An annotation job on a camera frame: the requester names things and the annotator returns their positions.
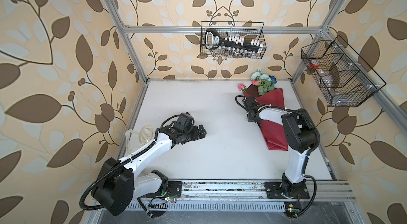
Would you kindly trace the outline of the magenta fake rose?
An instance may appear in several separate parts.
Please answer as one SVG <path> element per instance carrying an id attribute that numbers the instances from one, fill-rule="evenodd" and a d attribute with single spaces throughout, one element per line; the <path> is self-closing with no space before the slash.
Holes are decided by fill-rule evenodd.
<path id="1" fill-rule="evenodd" d="M 244 84 L 238 85 L 238 90 L 241 91 L 243 94 L 247 95 L 247 87 Z"/>

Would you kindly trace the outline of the pink fake rose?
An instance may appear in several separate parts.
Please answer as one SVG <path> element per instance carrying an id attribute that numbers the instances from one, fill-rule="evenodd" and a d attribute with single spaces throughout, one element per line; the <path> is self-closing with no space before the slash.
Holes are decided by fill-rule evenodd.
<path id="1" fill-rule="evenodd" d="M 252 85 L 254 85 L 254 86 L 259 86 L 259 85 L 261 84 L 261 81 L 253 80 L 251 83 L 252 83 Z"/>

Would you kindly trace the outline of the light blue fake rose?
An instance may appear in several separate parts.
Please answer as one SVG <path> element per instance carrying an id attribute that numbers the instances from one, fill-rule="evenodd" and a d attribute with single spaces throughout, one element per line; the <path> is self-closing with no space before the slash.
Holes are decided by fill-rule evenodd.
<path id="1" fill-rule="evenodd" d="M 261 81 L 261 84 L 259 86 L 255 86 L 257 87 L 257 91 L 260 96 L 263 96 L 276 89 L 275 84 L 271 84 L 271 82 L 269 81 L 269 77 L 270 76 L 268 74 L 262 73 L 262 69 L 258 69 L 251 75 L 251 81 Z"/>

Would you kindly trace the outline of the cream ribbon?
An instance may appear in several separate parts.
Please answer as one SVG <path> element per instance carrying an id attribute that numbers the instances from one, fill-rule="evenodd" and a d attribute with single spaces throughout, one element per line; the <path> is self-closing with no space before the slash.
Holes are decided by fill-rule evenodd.
<path id="1" fill-rule="evenodd" d="M 141 128 L 140 131 L 133 129 L 125 132 L 126 155 L 130 155 L 144 145 L 150 143 L 154 138 L 154 130 L 150 125 Z"/>

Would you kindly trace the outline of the dark red wrapping paper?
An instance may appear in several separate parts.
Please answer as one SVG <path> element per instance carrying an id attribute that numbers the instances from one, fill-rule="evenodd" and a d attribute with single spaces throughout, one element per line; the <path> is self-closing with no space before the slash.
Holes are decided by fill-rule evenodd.
<path id="1" fill-rule="evenodd" d="M 263 96 L 258 93 L 258 87 L 250 85 L 244 93 L 246 97 L 255 97 L 259 104 L 267 104 L 285 108 L 284 93 L 281 88 L 274 89 Z M 282 123 L 283 112 L 276 109 L 266 109 L 260 113 L 261 133 L 269 150 L 288 151 L 288 144 Z"/>

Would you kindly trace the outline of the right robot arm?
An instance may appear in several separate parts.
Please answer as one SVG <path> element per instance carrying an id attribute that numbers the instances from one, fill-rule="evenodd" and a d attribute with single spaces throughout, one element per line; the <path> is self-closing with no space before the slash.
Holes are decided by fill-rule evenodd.
<path id="1" fill-rule="evenodd" d="M 298 219 L 311 206 L 316 198 L 317 181 L 306 175 L 309 157 L 320 144 L 320 133 L 305 109 L 291 110 L 271 104 L 259 104 L 254 97 L 236 96 L 235 102 L 245 109 L 249 122 L 260 125 L 261 121 L 270 121 L 283 126 L 288 144 L 288 165 L 280 182 L 266 182 L 268 199 L 287 199 L 299 202 L 309 199 L 308 204 L 298 209 L 286 207 L 284 214 Z"/>

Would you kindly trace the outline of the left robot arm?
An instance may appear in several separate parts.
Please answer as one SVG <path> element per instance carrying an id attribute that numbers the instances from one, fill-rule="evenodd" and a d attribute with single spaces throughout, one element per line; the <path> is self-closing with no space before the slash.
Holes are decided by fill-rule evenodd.
<path id="1" fill-rule="evenodd" d="M 146 146 L 119 160 L 109 158 L 105 161 L 98 178 L 82 194 L 79 207 L 84 211 L 106 209 L 117 216 L 126 210 L 133 199 L 165 193 L 168 181 L 165 175 L 154 170 L 140 176 L 141 172 L 174 146 L 203 139 L 206 135 L 202 124 L 186 131 L 170 125 L 156 129 L 153 140 Z"/>

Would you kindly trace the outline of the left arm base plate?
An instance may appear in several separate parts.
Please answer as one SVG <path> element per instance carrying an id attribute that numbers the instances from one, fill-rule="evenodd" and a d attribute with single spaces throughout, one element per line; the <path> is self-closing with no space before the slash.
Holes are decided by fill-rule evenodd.
<path id="1" fill-rule="evenodd" d="M 167 181 L 163 182 L 159 190 L 155 193 L 146 194 L 146 198 L 179 198 L 182 194 L 181 181 Z"/>

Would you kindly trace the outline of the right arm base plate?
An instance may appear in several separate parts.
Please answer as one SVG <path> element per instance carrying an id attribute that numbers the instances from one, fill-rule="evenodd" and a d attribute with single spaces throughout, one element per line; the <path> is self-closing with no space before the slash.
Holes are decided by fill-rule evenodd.
<path id="1" fill-rule="evenodd" d="M 298 200 L 310 199 L 305 180 L 299 183 L 283 182 L 266 182 L 264 185 L 268 199 Z"/>

